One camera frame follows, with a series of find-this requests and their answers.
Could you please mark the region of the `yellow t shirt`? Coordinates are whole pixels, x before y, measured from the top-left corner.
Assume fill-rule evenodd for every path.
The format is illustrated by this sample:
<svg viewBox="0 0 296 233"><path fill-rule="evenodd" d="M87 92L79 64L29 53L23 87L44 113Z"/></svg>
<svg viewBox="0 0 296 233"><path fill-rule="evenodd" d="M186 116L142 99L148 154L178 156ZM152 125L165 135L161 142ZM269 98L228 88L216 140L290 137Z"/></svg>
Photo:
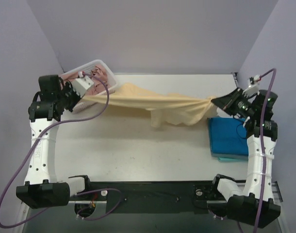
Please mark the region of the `yellow t shirt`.
<svg viewBox="0 0 296 233"><path fill-rule="evenodd" d="M211 103L213 98L199 99L176 93L162 95L125 83L109 95L108 104L147 110L151 115L151 126L158 128L164 122L192 126L217 116L217 107Z"/></svg>

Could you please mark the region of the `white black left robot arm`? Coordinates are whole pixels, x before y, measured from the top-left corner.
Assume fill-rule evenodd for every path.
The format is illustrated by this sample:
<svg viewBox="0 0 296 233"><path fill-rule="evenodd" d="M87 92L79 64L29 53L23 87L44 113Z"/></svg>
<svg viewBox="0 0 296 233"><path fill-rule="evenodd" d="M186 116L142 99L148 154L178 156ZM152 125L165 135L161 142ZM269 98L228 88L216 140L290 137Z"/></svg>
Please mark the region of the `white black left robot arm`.
<svg viewBox="0 0 296 233"><path fill-rule="evenodd" d="M40 90L28 108L32 133L29 167L16 196L32 209L65 206L71 197L70 185L59 182L55 174L55 145L58 123L65 110L73 108L92 87L93 82L82 73L72 81L59 75L41 76Z"/></svg>

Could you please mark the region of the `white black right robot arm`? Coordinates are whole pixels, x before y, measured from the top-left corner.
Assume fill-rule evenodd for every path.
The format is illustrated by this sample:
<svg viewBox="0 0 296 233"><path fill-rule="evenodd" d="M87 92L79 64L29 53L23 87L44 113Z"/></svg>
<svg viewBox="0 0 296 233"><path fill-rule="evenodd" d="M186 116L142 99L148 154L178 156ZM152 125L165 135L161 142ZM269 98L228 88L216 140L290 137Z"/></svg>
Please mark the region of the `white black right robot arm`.
<svg viewBox="0 0 296 233"><path fill-rule="evenodd" d="M253 102L243 90L236 88L211 102L230 116L244 118L247 133L248 165L243 189L235 179L217 174L209 187L215 199L223 197L226 217L257 228L264 228L280 216L280 206L274 203L272 162L278 138L278 125L271 118L278 96L259 90Z"/></svg>

